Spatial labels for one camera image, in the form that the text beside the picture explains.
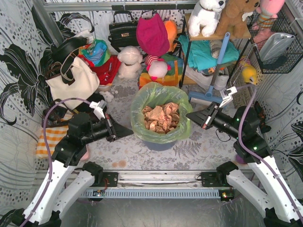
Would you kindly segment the green trash bag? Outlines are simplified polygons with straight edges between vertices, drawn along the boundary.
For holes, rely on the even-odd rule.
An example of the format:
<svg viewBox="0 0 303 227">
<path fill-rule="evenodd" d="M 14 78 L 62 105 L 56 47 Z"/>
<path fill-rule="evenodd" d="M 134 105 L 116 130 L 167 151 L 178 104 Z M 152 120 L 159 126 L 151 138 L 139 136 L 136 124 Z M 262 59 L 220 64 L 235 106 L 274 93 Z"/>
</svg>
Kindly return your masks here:
<svg viewBox="0 0 303 227">
<path fill-rule="evenodd" d="M 186 139 L 191 134 L 191 122 L 186 114 L 192 110 L 183 90 L 151 82 L 132 101 L 131 127 L 146 142 L 166 144 Z"/>
</svg>

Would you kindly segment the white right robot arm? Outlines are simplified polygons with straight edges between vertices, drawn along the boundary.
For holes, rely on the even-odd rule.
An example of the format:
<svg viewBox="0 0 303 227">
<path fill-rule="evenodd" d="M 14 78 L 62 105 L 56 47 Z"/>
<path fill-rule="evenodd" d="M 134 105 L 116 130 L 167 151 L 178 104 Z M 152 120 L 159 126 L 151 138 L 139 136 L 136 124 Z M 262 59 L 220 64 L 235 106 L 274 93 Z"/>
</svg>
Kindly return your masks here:
<svg viewBox="0 0 303 227">
<path fill-rule="evenodd" d="M 215 127 L 235 138 L 233 146 L 237 155 L 248 164 L 262 188 L 231 161 L 217 167 L 219 185 L 238 190 L 259 211 L 267 227 L 303 225 L 303 205 L 281 175 L 269 146 L 257 134 L 258 117 L 253 108 L 242 106 L 230 117 L 217 103 L 211 103 L 208 108 L 188 113 L 186 117 L 204 130 Z"/>
</svg>

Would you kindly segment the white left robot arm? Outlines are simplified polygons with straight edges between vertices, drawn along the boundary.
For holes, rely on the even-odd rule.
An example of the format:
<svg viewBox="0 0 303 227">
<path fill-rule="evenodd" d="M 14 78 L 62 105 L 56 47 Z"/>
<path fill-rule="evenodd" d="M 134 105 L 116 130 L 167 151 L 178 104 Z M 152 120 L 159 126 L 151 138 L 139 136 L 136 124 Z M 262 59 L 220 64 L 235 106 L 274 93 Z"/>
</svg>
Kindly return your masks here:
<svg viewBox="0 0 303 227">
<path fill-rule="evenodd" d="M 75 114 L 68 122 L 66 136 L 55 146 L 47 174 L 32 202 L 26 209 L 9 211 L 1 218 L 0 225 L 59 227 L 62 217 L 80 195 L 103 181 L 103 168 L 89 161 L 81 167 L 75 180 L 63 188 L 86 154 L 87 145 L 100 139 L 113 142 L 132 134 L 131 129 L 118 124 L 109 114 L 97 123 L 93 123 L 87 113 Z"/>
</svg>

